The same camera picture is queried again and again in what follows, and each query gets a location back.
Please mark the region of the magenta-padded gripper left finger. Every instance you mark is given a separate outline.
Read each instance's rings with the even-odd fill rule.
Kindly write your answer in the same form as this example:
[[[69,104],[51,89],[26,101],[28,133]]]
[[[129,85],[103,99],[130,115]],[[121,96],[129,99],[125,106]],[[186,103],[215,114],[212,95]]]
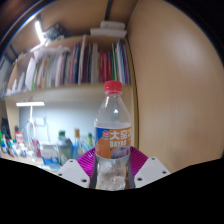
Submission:
[[[57,175],[83,188],[95,188],[97,183],[95,149],[87,151],[77,160],[69,159]]]

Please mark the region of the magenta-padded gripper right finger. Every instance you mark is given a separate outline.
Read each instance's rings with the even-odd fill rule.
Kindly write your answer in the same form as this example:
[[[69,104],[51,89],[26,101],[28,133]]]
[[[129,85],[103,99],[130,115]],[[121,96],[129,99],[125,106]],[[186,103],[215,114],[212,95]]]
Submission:
[[[131,189],[140,188],[170,175],[157,157],[147,157],[138,149],[130,148],[128,181]]]

